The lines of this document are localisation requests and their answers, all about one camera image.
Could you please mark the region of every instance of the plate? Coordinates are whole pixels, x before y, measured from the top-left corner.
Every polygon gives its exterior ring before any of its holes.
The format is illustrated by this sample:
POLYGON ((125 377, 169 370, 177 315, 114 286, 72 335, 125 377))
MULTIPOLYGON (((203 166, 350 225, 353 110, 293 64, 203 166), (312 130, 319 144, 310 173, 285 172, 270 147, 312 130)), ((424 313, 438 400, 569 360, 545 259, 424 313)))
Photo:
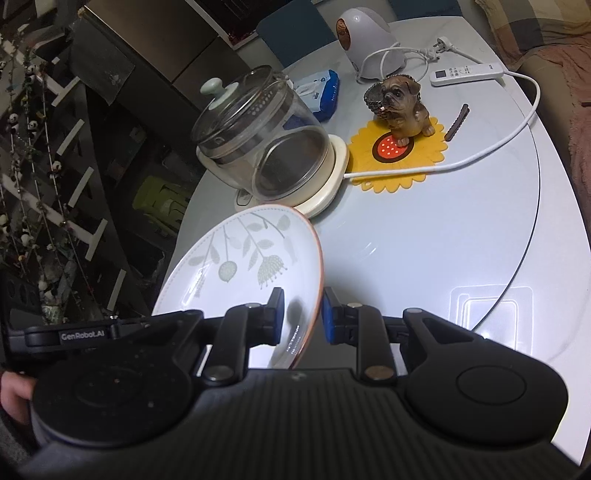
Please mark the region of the plate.
POLYGON ((289 368, 319 312, 324 266, 316 231, 295 209, 259 205, 212 228, 181 259, 160 291, 153 315, 199 309, 223 316, 235 305, 266 303, 285 291, 281 342, 250 351, 250 368, 289 368))

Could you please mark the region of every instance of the blue chair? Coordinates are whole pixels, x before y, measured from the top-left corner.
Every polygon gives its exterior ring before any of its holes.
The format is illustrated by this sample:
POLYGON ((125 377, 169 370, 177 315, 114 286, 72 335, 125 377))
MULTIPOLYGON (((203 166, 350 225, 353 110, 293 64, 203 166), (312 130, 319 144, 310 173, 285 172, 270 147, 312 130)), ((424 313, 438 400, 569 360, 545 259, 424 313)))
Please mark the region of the blue chair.
POLYGON ((389 0, 390 5, 396 13, 396 18, 406 20, 407 18, 420 17, 461 17, 462 10, 457 0, 389 0))
POLYGON ((261 20, 256 33, 284 67, 336 40, 310 0, 291 0, 261 20))

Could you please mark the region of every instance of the air conditioner remote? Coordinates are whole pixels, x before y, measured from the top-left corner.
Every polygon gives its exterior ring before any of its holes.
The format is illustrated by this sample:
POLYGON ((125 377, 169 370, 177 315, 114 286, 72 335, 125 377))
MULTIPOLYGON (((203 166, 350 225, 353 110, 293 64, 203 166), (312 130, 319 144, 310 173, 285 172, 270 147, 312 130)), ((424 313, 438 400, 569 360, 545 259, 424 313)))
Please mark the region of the air conditioner remote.
POLYGON ((478 63, 463 67, 450 67, 431 73, 431 85, 439 87, 452 83, 474 82, 475 80, 489 80, 502 77, 503 65, 500 63, 478 63))

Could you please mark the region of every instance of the cable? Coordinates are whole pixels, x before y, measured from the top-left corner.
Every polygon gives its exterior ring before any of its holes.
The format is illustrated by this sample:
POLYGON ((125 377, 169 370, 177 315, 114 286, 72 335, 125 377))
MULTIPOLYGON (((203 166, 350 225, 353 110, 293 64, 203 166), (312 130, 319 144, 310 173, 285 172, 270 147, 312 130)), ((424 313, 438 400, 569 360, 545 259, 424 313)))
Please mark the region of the cable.
POLYGON ((535 101, 534 101, 533 106, 531 107, 531 110, 525 116, 523 121, 517 126, 517 128, 515 128, 506 137, 502 138, 501 140, 494 143, 490 147, 485 148, 484 150, 482 150, 478 153, 475 153, 474 155, 471 155, 468 158, 464 158, 464 160, 460 160, 460 161, 450 163, 447 165, 443 164, 443 165, 433 165, 433 166, 429 166, 429 167, 402 168, 399 170, 359 171, 359 172, 346 173, 343 176, 343 178, 357 179, 359 177, 390 177, 390 176, 401 176, 401 175, 414 175, 417 173, 436 173, 436 172, 456 170, 458 168, 461 168, 465 165, 468 165, 468 164, 484 157, 485 155, 488 155, 491 152, 494 152, 495 150, 501 148, 506 143, 509 143, 511 140, 513 140, 519 134, 519 132, 521 132, 527 126, 530 119, 534 116, 535 111, 538 108, 538 104, 540 103, 541 91, 540 91, 540 85, 538 84, 538 82, 536 82, 533 78, 528 77, 527 75, 522 75, 521 73, 516 73, 516 72, 510 72, 507 69, 505 69, 505 74, 511 75, 513 77, 519 77, 519 78, 523 78, 525 80, 529 80, 530 82, 532 82, 535 85, 535 101))
POLYGON ((384 55, 382 56, 382 60, 379 63, 379 74, 381 76, 381 80, 384 80, 385 76, 384 76, 384 61, 386 60, 386 56, 388 55, 388 53, 390 51, 393 50, 401 50, 401 51, 406 51, 406 52, 410 52, 410 53, 417 53, 419 54, 424 60, 425 60, 425 64, 426 67, 425 71, 423 72, 423 74, 416 79, 416 81, 418 82, 419 80, 421 80, 428 72, 428 68, 429 68, 429 60, 437 60, 439 57, 437 55, 437 53, 435 52, 435 50, 433 50, 432 48, 406 48, 406 47, 398 47, 397 45, 399 45, 398 42, 394 43, 391 47, 388 48, 382 48, 380 50, 376 50, 372 53, 370 53, 369 55, 367 55, 365 57, 365 59, 363 60, 363 62, 361 63, 361 67, 359 68, 358 72, 357 72, 357 77, 356 80, 359 83, 359 79, 361 78, 361 73, 363 72, 363 68, 365 67, 365 63, 368 61, 368 59, 378 53, 383 53, 384 55))
POLYGON ((457 53, 458 55, 461 55, 462 57, 466 57, 468 60, 473 61, 474 63, 482 63, 480 60, 478 60, 476 57, 473 57, 472 55, 470 55, 469 53, 466 53, 465 51, 460 50, 459 48, 454 47, 453 45, 451 46, 451 48, 449 49, 449 51, 452 51, 454 53, 457 53))

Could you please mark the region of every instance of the finger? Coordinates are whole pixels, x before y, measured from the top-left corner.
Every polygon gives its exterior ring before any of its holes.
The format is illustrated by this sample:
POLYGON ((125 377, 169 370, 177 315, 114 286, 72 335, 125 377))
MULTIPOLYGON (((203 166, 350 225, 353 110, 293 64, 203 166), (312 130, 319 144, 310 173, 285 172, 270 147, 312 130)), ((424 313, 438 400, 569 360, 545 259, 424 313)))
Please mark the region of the finger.
POLYGON ((2 408, 10 418, 22 425, 28 425, 30 423, 26 400, 17 397, 14 393, 11 395, 5 392, 0 393, 0 399, 2 401, 2 408))
POLYGON ((11 390, 16 396, 30 400, 33 397, 33 389, 37 380, 35 378, 27 377, 26 375, 19 375, 14 372, 4 372, 2 376, 1 390, 5 388, 11 390))

